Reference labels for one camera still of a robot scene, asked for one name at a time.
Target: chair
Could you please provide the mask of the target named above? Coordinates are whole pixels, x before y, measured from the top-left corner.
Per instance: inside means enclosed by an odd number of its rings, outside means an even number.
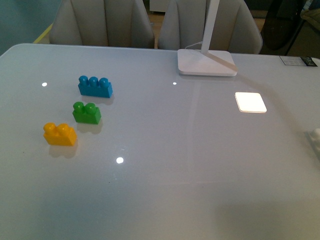
[[[170,0],[158,39],[158,48],[184,49],[201,42],[210,0]],[[220,0],[210,50],[258,54],[262,47],[258,27],[243,0]],[[198,44],[190,49],[200,49]]]
[[[49,39],[61,45],[155,47],[142,0],[62,0]]]

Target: lego stud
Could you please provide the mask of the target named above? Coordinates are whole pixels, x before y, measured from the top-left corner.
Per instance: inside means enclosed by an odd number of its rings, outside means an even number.
[[[90,77],[89,84],[90,84],[90,87],[99,87],[98,78],[95,76]]]
[[[48,122],[43,129],[43,137],[50,145],[73,146],[77,140],[74,128],[66,123],[61,123],[57,127],[53,122]]]
[[[70,132],[70,128],[69,128],[68,124],[66,124],[66,123],[61,123],[56,129],[57,129],[58,133],[63,137],[68,136],[68,134]]]
[[[81,101],[77,101],[75,104],[73,104],[73,109],[76,113],[79,113],[79,114],[85,113],[85,105]]]
[[[84,75],[79,77],[79,82],[80,82],[80,85],[82,85],[82,86],[88,86],[89,85],[88,77],[84,76]]]
[[[103,77],[103,78],[101,78],[101,79],[99,80],[99,84],[100,84],[100,86],[101,86],[102,88],[108,88],[109,85],[110,85],[110,82],[109,82],[108,78]]]
[[[87,105],[85,105],[85,111],[88,113],[88,114],[95,114],[96,111],[97,111],[97,107],[94,103],[90,102],[88,103]]]
[[[44,125],[43,130],[46,134],[51,135],[51,136],[58,134],[56,125],[53,122],[48,122],[46,125]]]

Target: toy building block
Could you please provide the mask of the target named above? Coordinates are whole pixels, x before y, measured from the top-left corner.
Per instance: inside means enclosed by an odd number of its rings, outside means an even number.
[[[66,123],[56,126],[53,122],[48,122],[43,130],[43,136],[50,145],[73,146],[77,140],[74,128]]]
[[[73,104],[73,116],[77,123],[98,124],[101,119],[100,109],[94,103],[84,106],[81,101]]]
[[[84,96],[110,98],[113,93],[111,82],[105,77],[98,81],[95,76],[90,77],[89,80],[87,76],[81,76],[79,82],[80,93]]]

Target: white table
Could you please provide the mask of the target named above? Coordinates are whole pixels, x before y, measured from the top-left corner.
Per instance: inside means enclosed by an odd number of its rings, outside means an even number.
[[[320,69],[232,57],[237,76],[202,77],[179,75],[176,51],[7,51],[0,239],[320,239],[320,163],[304,135],[320,128]],[[113,97],[81,96],[81,75],[108,78]],[[240,112],[235,92],[260,93],[267,112]],[[76,123],[77,101],[102,122]],[[48,145],[47,122],[74,127],[76,145]]]

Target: wall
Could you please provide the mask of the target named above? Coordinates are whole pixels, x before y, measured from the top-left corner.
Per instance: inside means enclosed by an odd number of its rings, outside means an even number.
[[[32,43],[54,21],[61,0],[0,0],[0,55]]]

